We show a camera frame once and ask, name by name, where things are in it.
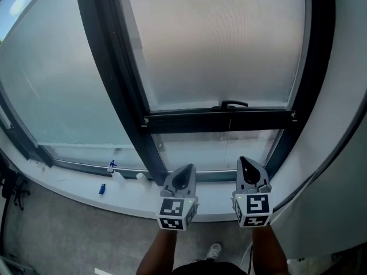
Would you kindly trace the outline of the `white spray bottle blue trigger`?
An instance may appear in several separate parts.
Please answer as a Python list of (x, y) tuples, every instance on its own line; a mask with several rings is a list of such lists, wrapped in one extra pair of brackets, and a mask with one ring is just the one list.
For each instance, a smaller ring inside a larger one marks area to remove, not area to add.
[(109, 172), (112, 175), (112, 179), (116, 182), (118, 182), (121, 186), (123, 186), (126, 182), (125, 178), (121, 175), (120, 172), (117, 172), (114, 170), (114, 167), (116, 167), (115, 161), (112, 160), (107, 168), (107, 172)]

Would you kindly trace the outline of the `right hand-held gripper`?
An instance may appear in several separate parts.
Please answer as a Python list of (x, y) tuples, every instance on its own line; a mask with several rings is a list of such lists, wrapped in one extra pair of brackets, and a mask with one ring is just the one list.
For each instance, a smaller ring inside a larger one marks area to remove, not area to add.
[(237, 160), (232, 207), (240, 227), (266, 226), (272, 215), (271, 186), (265, 168), (241, 156)]

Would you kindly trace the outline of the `person's right forearm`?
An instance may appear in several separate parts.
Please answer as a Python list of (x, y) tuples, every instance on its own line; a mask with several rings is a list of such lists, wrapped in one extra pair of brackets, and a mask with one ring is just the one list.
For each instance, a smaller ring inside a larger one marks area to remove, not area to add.
[(252, 243), (256, 275), (289, 275), (285, 253), (270, 225), (253, 228)]

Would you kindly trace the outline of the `dark grey sliding door frame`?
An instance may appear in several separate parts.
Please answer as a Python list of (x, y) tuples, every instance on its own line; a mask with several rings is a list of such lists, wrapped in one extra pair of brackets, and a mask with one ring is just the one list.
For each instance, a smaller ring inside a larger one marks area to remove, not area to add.
[(235, 130), (231, 124), (167, 133), (141, 125), (144, 101), (120, 0), (31, 0), (0, 41), (3, 131), (26, 160), (105, 175), (114, 160), (156, 184), (193, 164), (200, 182), (235, 180), (244, 156), (270, 178), (299, 139), (321, 91), (335, 29), (335, 0), (309, 0), (301, 73), (290, 128)]

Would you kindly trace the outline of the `person's white sneaker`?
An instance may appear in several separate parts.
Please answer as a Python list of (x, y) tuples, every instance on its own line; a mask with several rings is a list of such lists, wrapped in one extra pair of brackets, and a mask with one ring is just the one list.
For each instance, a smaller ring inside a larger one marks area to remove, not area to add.
[(218, 259), (220, 258), (221, 253), (222, 253), (222, 245), (219, 242), (216, 242), (212, 244), (211, 247), (209, 248), (206, 255), (206, 260), (217, 262)]

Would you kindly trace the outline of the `white partition panel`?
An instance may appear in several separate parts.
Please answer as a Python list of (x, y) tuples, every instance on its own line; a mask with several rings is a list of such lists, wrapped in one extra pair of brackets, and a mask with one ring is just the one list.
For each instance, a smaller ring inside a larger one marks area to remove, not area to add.
[(331, 165), (281, 209), (272, 227), (288, 259), (367, 242), (367, 114)]

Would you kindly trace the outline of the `person's black shirt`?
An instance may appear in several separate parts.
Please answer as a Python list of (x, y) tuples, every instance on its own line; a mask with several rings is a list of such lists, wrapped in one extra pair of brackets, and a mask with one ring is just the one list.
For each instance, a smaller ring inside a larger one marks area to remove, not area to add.
[(246, 275), (238, 266), (230, 262), (201, 260), (174, 269), (171, 275)]

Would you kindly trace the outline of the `person's left forearm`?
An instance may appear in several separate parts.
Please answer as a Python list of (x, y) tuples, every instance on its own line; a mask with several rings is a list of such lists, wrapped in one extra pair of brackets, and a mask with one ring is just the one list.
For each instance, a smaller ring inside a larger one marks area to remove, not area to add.
[(177, 231), (160, 229), (141, 260), (136, 275), (171, 275)]

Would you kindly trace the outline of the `black stand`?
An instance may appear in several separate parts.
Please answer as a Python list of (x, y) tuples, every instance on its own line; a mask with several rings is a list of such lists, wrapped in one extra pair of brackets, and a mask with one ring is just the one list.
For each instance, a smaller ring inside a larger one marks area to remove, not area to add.
[(21, 203), (21, 195), (30, 195), (29, 190), (23, 189), (24, 185), (27, 183), (28, 181), (24, 179), (24, 176), (19, 172), (15, 172), (8, 167), (4, 167), (0, 170), (1, 196), (5, 199), (9, 199), (14, 195), (14, 205), (19, 206), (22, 211), (24, 207)]

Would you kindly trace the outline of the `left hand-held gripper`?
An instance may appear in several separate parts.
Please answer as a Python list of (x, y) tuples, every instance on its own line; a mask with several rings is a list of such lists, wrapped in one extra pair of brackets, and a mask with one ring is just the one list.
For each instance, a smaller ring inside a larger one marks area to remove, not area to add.
[(156, 212), (159, 227), (186, 231), (198, 209), (196, 167), (182, 166), (167, 176), (158, 199)]

